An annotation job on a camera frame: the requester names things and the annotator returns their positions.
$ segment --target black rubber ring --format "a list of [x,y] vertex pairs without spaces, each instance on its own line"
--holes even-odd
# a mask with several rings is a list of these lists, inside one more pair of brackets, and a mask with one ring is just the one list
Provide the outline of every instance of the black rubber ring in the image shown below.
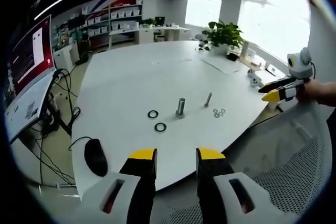
[[[163,130],[160,131],[160,130],[158,129],[158,126],[159,126],[159,125],[162,125],[162,126],[163,126]],[[164,132],[164,131],[166,130],[166,128],[167,128],[167,125],[165,125],[164,123],[157,123],[157,124],[154,126],[154,129],[155,129],[156,132]]]
[[159,115],[158,111],[156,110],[151,110],[150,112],[148,112],[147,116],[149,118],[157,118],[157,116]]

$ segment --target desk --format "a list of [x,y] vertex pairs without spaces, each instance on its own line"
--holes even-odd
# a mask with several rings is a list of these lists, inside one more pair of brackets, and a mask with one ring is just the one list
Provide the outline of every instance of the desk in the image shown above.
[[167,27],[167,26],[156,26],[151,28],[139,28],[139,29],[119,29],[113,30],[109,33],[109,50],[112,46],[112,36],[116,34],[125,34],[125,33],[135,33],[135,40],[137,44],[146,44],[153,42],[154,30],[164,30],[168,33],[166,38],[168,41],[178,41],[178,40],[188,40],[190,38],[190,29],[183,27]]
[[[250,86],[248,68],[223,56],[198,52],[198,41],[168,41],[134,45],[92,57],[77,100],[81,114],[72,127],[72,141],[98,138],[109,172],[118,172],[128,156],[142,148],[157,148],[156,189],[165,188],[196,169],[199,146],[223,151],[267,105]],[[204,103],[209,92],[208,108]],[[185,118],[177,119],[179,98],[185,98]],[[223,117],[213,110],[224,108]],[[147,113],[159,116],[149,119]],[[156,123],[167,125],[164,133]],[[72,147],[78,194],[100,180],[86,165],[87,139]]]

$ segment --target metal bolt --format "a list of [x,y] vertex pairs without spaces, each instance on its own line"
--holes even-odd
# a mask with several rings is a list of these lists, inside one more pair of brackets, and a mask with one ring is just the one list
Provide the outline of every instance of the metal bolt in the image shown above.
[[176,117],[179,119],[184,118],[184,103],[185,103],[185,99],[180,98],[178,101],[178,107],[176,110]]
[[210,92],[209,95],[208,95],[208,98],[206,99],[206,102],[204,104],[205,107],[209,106],[209,102],[210,102],[211,96],[212,96],[212,93]]

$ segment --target computer mouse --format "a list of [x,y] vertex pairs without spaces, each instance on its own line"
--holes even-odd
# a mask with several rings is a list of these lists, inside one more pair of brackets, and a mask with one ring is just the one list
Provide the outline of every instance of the computer mouse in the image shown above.
[[97,138],[90,139],[84,150],[84,158],[90,170],[97,176],[104,177],[107,173],[107,160],[100,141]]

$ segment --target monitor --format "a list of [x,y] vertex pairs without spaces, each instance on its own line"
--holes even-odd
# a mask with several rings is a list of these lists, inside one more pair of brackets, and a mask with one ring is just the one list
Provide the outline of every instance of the monitor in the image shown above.
[[24,93],[55,68],[50,43],[50,22],[51,16],[40,21],[13,49],[9,68],[16,96]]
[[164,17],[155,17],[155,22],[157,26],[163,26],[164,25]]

